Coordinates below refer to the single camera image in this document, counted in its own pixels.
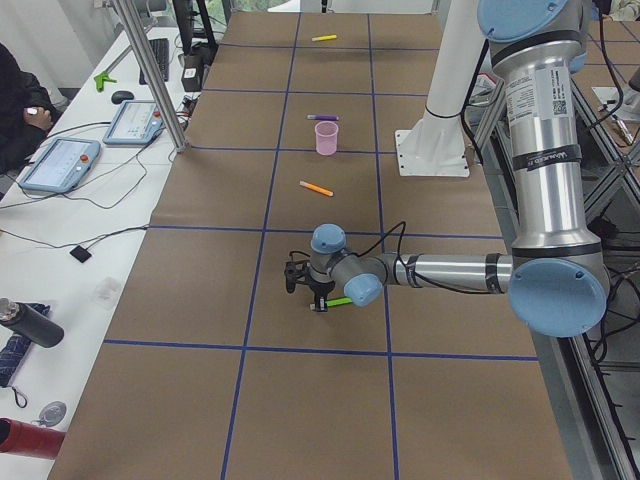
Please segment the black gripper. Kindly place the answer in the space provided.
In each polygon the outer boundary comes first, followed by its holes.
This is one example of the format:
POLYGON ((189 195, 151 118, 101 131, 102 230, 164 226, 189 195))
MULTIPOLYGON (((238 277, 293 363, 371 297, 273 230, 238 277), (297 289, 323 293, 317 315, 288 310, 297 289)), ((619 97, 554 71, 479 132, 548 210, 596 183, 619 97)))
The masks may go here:
POLYGON ((326 301, 328 295, 334 290, 334 282, 320 281, 309 276, 307 285, 314 293, 314 302, 310 305, 311 310, 314 312, 326 312, 328 310, 326 301))

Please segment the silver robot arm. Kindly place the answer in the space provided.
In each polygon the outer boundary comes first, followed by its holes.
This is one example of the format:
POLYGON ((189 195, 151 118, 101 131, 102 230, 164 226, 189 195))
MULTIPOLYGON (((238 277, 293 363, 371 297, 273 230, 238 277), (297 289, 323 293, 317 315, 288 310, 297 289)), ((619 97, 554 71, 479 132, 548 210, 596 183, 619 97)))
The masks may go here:
POLYGON ((586 55, 586 1, 455 1, 447 15, 423 118, 401 132, 399 153, 428 174, 447 174, 453 121, 463 115, 477 68, 489 59, 502 80, 518 202, 516 238, 507 255, 351 251, 337 225, 318 226, 311 254, 285 269, 286 287, 311 288, 324 310, 335 288, 357 306, 387 285, 506 294, 516 316, 552 337, 595 326, 607 307, 609 277, 600 239, 586 224, 570 76, 586 55))

